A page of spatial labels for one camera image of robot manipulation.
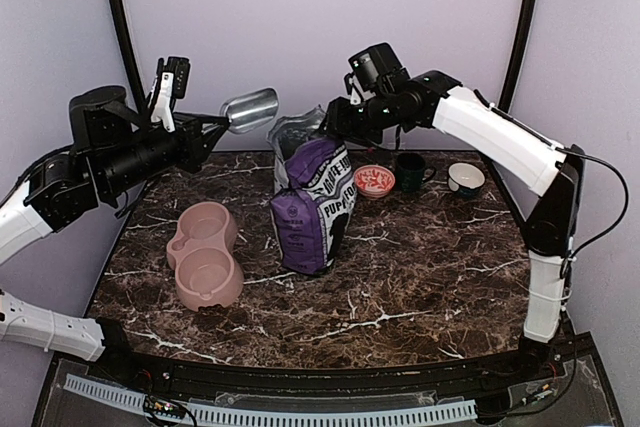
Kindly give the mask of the silver metal scoop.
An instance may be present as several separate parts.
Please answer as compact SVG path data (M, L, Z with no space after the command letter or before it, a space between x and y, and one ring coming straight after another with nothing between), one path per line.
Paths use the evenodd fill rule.
M227 100L220 116L227 119L231 133L243 135L272 121L278 110L277 92L269 87Z

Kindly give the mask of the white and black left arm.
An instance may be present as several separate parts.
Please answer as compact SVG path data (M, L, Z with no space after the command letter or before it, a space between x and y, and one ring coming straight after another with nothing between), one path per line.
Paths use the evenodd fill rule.
M108 85L71 99L73 141L34 161L1 203L1 259L57 233L101 204L117 207L131 188L172 167L196 172L233 122L174 113L171 124L128 108L126 90ZM121 325L73 317L1 293L1 337L66 353L103 368L120 383L141 374Z

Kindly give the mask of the pink double pet bowl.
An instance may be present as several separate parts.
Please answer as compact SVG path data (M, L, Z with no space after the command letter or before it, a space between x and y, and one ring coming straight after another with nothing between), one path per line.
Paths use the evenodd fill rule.
M234 257L237 235L234 217L219 203L194 204L180 215L166 256L186 308L229 307L239 298L244 272Z

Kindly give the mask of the purple pet food bag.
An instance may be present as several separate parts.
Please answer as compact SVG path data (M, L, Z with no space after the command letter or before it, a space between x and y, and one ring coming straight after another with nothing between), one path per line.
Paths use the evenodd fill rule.
M325 112L279 118L267 134L274 153L270 211L282 265L307 276L334 264L357 198L343 141L320 131Z

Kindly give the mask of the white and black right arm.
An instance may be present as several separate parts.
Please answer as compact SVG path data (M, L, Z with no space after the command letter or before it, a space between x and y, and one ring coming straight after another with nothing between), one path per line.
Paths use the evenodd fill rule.
M584 173L581 149L543 136L441 71L411 76L387 43L368 47L348 63L347 94L329 103L323 133L375 147L387 128L434 128L488 156L537 196L521 230L531 267L523 334L536 342L510 360L517 379L534 379L549 363L541 343L555 336L566 301Z

